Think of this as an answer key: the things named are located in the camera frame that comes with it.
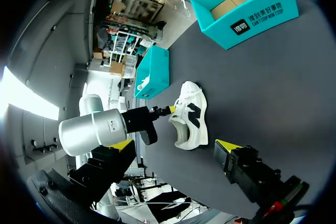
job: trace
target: black tabletop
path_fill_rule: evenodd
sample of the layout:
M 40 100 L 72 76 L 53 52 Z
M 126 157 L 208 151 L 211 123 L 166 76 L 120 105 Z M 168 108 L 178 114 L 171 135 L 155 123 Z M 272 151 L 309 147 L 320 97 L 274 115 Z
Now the black tabletop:
M 251 145 L 282 180 L 310 184 L 312 203 L 333 168 L 336 150 L 336 43 L 313 0 L 297 0 L 300 16 L 225 50 L 194 23 L 169 49 L 171 85 L 150 106 L 172 105 L 181 85 L 199 84 L 207 98 L 209 145 L 174 146 L 168 118 L 154 122 L 159 140 L 146 147 L 149 168 L 195 200 L 250 218 L 258 206 L 231 185 L 213 158 L 218 138 Z

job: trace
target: open teal box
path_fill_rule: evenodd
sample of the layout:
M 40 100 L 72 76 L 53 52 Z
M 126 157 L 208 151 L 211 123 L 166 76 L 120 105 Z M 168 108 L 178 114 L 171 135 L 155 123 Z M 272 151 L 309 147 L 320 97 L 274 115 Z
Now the open teal box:
M 295 0 L 247 0 L 215 20 L 211 10 L 225 0 L 191 0 L 201 31 L 229 49 L 299 16 Z
M 151 46 L 136 71 L 134 96 L 139 99 L 151 99 L 169 87 L 169 51 Z M 138 90 L 142 80 L 150 77 L 149 83 Z

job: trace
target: shoe lace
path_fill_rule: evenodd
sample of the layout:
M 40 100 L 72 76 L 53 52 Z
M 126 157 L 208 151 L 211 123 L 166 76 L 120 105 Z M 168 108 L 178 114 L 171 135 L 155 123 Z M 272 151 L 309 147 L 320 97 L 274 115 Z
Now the shoe lace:
M 179 106 L 186 106 L 186 100 L 190 97 L 193 97 L 199 93 L 201 93 L 202 89 L 200 88 L 196 92 L 187 92 L 185 94 L 181 94 L 180 97 L 175 101 L 174 106 L 177 108 Z

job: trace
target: black n logo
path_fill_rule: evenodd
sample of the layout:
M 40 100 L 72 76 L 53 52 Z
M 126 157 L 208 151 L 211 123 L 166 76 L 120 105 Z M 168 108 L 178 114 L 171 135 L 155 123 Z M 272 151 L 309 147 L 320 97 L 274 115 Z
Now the black n logo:
M 197 128 L 200 128 L 200 123 L 197 119 L 200 119 L 201 109 L 197 107 L 194 103 L 190 103 L 188 107 L 193 110 L 188 113 L 189 121 L 191 121 Z

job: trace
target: white sneaker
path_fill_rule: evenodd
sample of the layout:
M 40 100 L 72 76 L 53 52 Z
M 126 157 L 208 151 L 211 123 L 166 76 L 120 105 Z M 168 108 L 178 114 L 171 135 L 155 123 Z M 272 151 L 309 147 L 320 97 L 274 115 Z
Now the white sneaker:
M 147 76 L 144 80 L 142 80 L 142 83 L 138 85 L 137 89 L 139 91 L 142 90 L 148 83 L 149 83 L 149 76 Z
M 169 117 L 177 130 L 175 146 L 192 150 L 208 144 L 208 132 L 204 121 L 206 99 L 195 83 L 182 84 L 180 97 L 175 102 L 176 111 Z

